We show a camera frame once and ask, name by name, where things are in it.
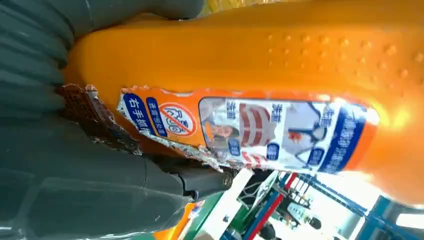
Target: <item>blue metal frame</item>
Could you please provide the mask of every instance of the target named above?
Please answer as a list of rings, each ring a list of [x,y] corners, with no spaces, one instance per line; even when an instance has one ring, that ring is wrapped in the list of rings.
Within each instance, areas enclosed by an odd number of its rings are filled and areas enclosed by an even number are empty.
[[[383,212],[381,212],[381,207],[376,206],[372,211],[370,211],[367,214],[368,210],[365,207],[357,204],[356,202],[350,200],[349,198],[340,194],[339,192],[332,189],[331,187],[320,182],[316,177],[313,177],[311,175],[300,174],[298,175],[298,178],[300,178],[301,180],[305,182],[309,182],[309,185],[311,187],[315,188],[320,193],[326,195],[330,199],[334,200],[335,202],[339,203],[343,207],[347,208],[352,213],[365,218],[367,222],[366,222],[366,225],[364,225],[364,229],[361,231],[361,235],[358,236],[359,240],[370,239],[371,234],[375,228],[378,228],[388,233],[392,239],[419,240],[416,236],[405,231],[401,227],[382,219],[380,216],[383,214],[385,207],[383,207]]]

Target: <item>warning label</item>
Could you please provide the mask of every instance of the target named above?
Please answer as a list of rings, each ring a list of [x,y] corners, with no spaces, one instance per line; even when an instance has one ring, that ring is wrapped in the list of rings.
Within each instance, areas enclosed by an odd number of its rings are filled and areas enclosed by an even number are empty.
[[[160,105],[160,116],[167,131],[178,136],[191,136],[196,132],[193,115],[176,103]]]

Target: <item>orange scooter body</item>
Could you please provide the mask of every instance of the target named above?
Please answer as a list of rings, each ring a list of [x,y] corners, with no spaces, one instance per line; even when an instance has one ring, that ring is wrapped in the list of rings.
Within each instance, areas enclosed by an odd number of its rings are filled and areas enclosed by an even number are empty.
[[[154,153],[167,148],[147,140],[116,110],[122,91],[158,99],[191,93],[173,98],[189,109],[199,104],[191,99],[207,91],[214,97],[360,104],[378,119],[364,125],[343,170],[362,172],[395,200],[420,205],[422,9],[420,0],[334,0],[264,4],[184,21],[139,16],[82,38],[64,73],[68,83],[93,85],[115,122]],[[205,143],[199,134],[168,138],[197,146]]]

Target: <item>sticker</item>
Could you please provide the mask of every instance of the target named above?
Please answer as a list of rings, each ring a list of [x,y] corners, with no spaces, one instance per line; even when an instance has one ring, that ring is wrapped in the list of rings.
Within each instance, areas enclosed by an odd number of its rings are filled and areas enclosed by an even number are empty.
[[[113,149],[141,155],[139,143],[115,121],[114,114],[99,99],[98,91],[92,85],[81,88],[68,84],[57,89],[66,107],[61,115],[77,122],[95,143],[106,144]]]
[[[145,135],[156,135],[146,112],[146,107],[139,96],[127,93],[123,96],[125,116],[129,116],[138,132]]]
[[[188,137],[196,132],[196,121],[183,106],[177,103],[164,103],[159,109],[164,126],[170,133]]]
[[[122,91],[118,110],[137,128],[143,120],[140,133],[231,168],[337,173],[361,159],[379,121],[373,108],[327,95]]]

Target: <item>cartoon figure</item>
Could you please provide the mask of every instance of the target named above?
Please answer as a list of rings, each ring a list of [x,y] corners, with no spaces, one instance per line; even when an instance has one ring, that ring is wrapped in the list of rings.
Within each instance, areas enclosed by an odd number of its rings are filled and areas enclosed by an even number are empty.
[[[320,119],[321,113],[312,103],[292,103],[286,111],[281,147],[296,157],[310,151],[327,135],[327,128],[320,125]]]
[[[205,98],[199,104],[201,125],[208,148],[227,149],[227,140],[240,135],[239,130],[231,125],[215,123],[214,113],[219,112],[217,109],[224,104],[224,98]]]

